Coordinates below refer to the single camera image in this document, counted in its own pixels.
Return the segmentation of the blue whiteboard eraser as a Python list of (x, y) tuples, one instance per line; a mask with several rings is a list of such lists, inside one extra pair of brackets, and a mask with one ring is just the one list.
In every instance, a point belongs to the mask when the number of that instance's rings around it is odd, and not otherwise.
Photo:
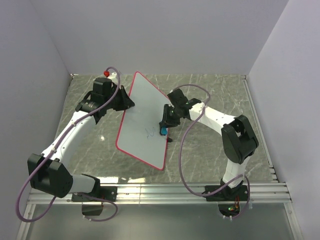
[(167, 128), (162, 127), (162, 128), (160, 129), (160, 134), (161, 134), (162, 136), (166, 136), (166, 135), (168, 134)]

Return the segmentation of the pink framed whiteboard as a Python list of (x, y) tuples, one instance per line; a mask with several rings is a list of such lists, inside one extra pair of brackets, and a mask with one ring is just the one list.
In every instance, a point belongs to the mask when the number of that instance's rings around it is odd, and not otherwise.
[(138, 71), (133, 75), (128, 96), (135, 106), (124, 111), (115, 146), (119, 151), (162, 171), (168, 140), (166, 135), (160, 135), (159, 123), (169, 99)]

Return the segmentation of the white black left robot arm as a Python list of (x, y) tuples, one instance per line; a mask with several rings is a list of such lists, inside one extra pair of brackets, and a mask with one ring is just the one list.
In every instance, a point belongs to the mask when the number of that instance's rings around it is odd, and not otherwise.
[(108, 110), (124, 111), (134, 106), (116, 73), (96, 78), (54, 142), (41, 154), (33, 153), (28, 158), (30, 186), (55, 198), (73, 194), (84, 201), (113, 203), (116, 188), (104, 189), (99, 178), (88, 174), (72, 175), (68, 165), (83, 138)]

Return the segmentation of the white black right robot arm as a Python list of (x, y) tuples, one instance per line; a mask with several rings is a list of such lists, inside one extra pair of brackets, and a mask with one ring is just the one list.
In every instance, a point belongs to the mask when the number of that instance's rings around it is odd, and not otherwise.
[(185, 180), (185, 188), (193, 195), (203, 198), (221, 193), (226, 200), (232, 200), (238, 195), (243, 182), (247, 179), (245, 170), (251, 156), (259, 146), (258, 138), (249, 119), (245, 115), (232, 116), (215, 110), (209, 106), (209, 98), (201, 101), (197, 98), (188, 99), (180, 88), (175, 88), (167, 95), (170, 103), (163, 107), (162, 120), (159, 123), (159, 133), (166, 135), (166, 130), (180, 125), (181, 119), (192, 123), (201, 123), (220, 134), (227, 165), (220, 181), (220, 187), (210, 193), (193, 191)]

